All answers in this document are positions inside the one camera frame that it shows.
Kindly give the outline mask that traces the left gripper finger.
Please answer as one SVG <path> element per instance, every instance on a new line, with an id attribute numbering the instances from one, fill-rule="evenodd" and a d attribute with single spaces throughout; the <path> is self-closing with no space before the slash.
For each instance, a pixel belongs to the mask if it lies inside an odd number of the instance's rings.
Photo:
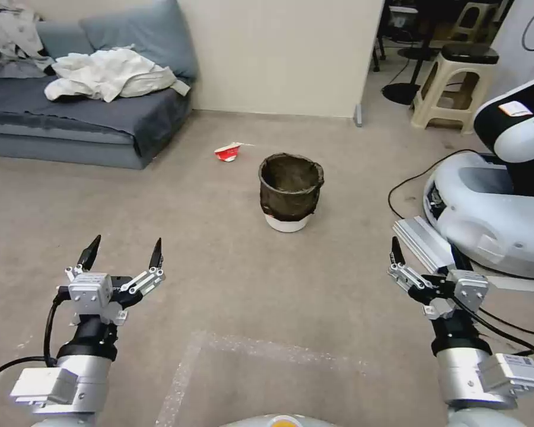
<path id="1" fill-rule="evenodd" d="M 162 268 L 162 241 L 159 238 L 154 246 L 147 270 L 133 277 L 120 287 L 121 292 L 130 295 L 142 295 L 143 297 L 155 290 L 166 279 Z"/>
<path id="2" fill-rule="evenodd" d="M 77 261 L 77 265 L 65 269 L 69 281 L 73 281 L 78 275 L 91 270 L 97 257 L 100 242 L 101 235 L 99 234 L 85 249 L 83 249 Z"/>

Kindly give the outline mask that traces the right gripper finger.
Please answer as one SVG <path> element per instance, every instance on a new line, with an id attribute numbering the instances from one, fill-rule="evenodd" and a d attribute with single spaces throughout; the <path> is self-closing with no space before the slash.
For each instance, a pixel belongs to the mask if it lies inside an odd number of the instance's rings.
<path id="1" fill-rule="evenodd" d="M 447 279 L 464 279 L 471 274 L 471 263 L 453 243 L 450 243 L 452 261 L 446 266 Z"/>
<path id="2" fill-rule="evenodd" d="M 408 294 L 426 289 L 426 280 L 406 264 L 397 236 L 393 236 L 391 240 L 390 266 L 387 273 Z"/>

